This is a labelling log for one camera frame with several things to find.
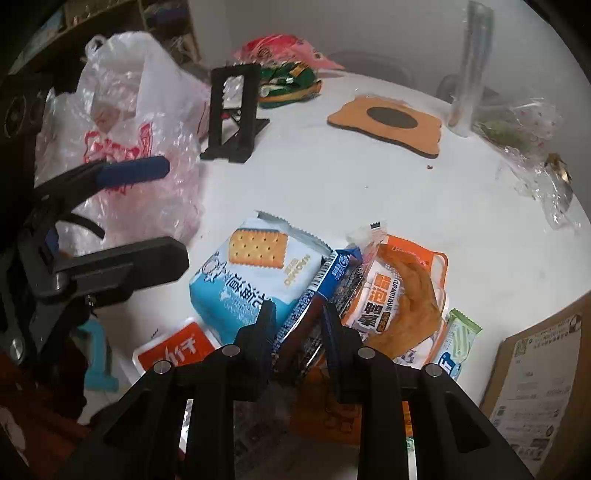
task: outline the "barcode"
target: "barcode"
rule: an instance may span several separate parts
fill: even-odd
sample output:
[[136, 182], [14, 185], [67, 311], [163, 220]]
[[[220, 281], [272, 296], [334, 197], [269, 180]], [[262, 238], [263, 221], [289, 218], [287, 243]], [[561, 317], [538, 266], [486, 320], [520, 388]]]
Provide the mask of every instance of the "barcode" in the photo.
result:
[[359, 320], [357, 320], [361, 325], [365, 325], [366, 327], [375, 328], [375, 322], [378, 320], [377, 315], [365, 315], [363, 314]]
[[308, 287], [309, 289], [318, 290], [318, 287], [320, 287], [320, 284], [322, 283], [322, 281], [324, 280], [324, 277], [328, 273], [330, 266], [334, 263], [337, 255], [338, 255], [337, 252], [333, 252], [332, 255], [330, 257], [328, 257], [328, 260], [326, 260], [326, 262], [324, 262], [324, 264], [322, 265], [322, 268], [320, 270], [318, 270], [318, 273], [312, 279], [312, 282], [310, 283], [310, 286]]

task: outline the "white table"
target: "white table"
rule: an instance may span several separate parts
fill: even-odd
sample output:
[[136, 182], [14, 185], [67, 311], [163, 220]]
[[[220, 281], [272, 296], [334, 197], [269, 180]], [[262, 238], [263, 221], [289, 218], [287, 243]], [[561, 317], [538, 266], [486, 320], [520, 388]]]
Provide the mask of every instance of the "white table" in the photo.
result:
[[191, 266], [178, 282], [99, 312], [113, 350], [136, 379], [134, 348], [156, 329], [195, 315], [190, 279], [254, 210], [286, 218], [334, 247], [358, 226], [385, 220], [389, 233], [449, 257], [450, 306], [483, 329], [459, 378], [478, 404], [500, 342], [591, 290], [589, 221], [575, 198], [569, 215], [581, 228], [553, 231], [540, 204], [514, 190], [513, 174], [498, 174], [501, 156], [477, 136], [460, 138], [442, 127], [440, 155], [429, 160], [328, 126], [327, 116], [361, 93], [405, 100], [443, 121], [450, 105], [360, 75], [324, 76], [318, 98], [259, 110], [271, 123], [246, 164], [201, 163], [203, 216], [189, 247]]

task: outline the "teal plastic item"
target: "teal plastic item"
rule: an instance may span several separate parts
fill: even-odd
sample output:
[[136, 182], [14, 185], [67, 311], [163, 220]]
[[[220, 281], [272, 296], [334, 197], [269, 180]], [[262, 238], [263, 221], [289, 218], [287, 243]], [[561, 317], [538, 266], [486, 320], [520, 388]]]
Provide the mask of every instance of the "teal plastic item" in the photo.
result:
[[84, 377], [84, 388], [106, 392], [119, 391], [119, 379], [106, 371], [107, 341], [103, 327], [96, 320], [89, 319], [78, 329], [90, 335], [90, 366]]

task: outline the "white plastic bag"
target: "white plastic bag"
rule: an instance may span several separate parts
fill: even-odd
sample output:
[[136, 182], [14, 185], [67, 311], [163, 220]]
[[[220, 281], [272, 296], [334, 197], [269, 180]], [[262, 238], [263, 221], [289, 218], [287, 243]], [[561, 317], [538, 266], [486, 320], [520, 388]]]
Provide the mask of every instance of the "white plastic bag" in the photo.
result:
[[563, 123], [556, 107], [543, 98], [481, 105], [474, 131], [504, 154], [519, 179], [515, 190], [539, 200], [546, 220], [557, 230], [580, 224], [567, 216], [573, 189], [560, 156], [548, 150], [548, 141]]
[[35, 183], [101, 158], [164, 155], [170, 173], [85, 201], [76, 213], [98, 223], [105, 239], [59, 223], [60, 248], [83, 255], [162, 235], [187, 243], [199, 220], [199, 138], [207, 132], [209, 87], [178, 68], [148, 33], [95, 37], [86, 56], [76, 93], [48, 99]]

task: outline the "red snack bag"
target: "red snack bag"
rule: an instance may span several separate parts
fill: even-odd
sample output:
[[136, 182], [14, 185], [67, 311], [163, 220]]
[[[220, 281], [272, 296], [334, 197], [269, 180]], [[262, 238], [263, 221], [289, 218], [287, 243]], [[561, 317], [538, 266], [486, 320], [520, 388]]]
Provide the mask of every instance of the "red snack bag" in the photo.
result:
[[134, 351], [133, 362], [141, 374], [160, 360], [175, 367], [200, 362], [216, 349], [217, 342], [189, 318], [180, 330], [160, 335]]
[[303, 61], [313, 69], [344, 69], [342, 65], [322, 55], [310, 45], [310, 42], [295, 35], [268, 35], [256, 38], [245, 44], [234, 57], [245, 63]]

